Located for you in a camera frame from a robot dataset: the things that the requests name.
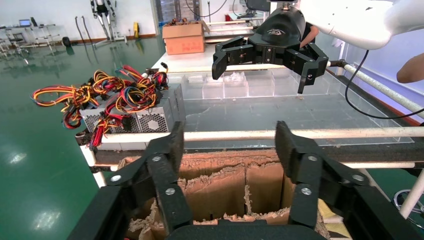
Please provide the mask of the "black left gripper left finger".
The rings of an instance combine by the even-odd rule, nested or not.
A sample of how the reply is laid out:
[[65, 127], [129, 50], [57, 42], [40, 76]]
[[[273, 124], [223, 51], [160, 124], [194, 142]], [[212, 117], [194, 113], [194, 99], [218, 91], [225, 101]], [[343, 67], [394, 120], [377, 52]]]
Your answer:
[[184, 123], [178, 121], [170, 134], [152, 139], [139, 159], [107, 180], [105, 188], [117, 192], [127, 218], [155, 198], [167, 233], [192, 225], [192, 212], [178, 185], [183, 153]]

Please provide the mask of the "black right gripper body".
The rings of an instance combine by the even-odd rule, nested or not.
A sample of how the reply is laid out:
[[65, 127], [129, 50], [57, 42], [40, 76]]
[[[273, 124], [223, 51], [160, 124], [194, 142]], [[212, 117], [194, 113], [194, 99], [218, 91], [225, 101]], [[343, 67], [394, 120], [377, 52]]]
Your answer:
[[286, 64], [292, 54], [289, 50], [300, 49], [305, 27], [306, 20], [299, 9], [276, 9], [248, 38], [248, 44], [253, 46], [252, 62]]

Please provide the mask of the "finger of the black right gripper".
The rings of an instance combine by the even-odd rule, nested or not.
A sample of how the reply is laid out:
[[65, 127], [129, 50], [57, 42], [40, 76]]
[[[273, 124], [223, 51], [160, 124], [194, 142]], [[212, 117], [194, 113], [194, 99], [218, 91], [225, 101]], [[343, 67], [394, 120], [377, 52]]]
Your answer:
[[218, 80], [226, 71], [227, 66], [241, 65], [253, 62], [256, 57], [255, 48], [247, 44], [243, 36], [237, 36], [215, 45], [211, 76]]
[[286, 67], [300, 76], [298, 94], [304, 92], [305, 86], [314, 85], [315, 79], [324, 75], [328, 56], [313, 42], [300, 50], [286, 50]]

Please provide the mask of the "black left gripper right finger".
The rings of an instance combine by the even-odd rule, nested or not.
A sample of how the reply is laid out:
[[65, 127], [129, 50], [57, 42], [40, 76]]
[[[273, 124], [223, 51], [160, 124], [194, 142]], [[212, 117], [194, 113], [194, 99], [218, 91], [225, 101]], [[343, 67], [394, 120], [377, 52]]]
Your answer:
[[370, 189], [367, 177], [328, 157], [315, 140], [294, 134], [285, 121], [277, 122], [274, 141], [285, 176], [295, 185], [289, 224], [314, 229], [320, 197], [342, 212], [348, 207], [343, 198]]

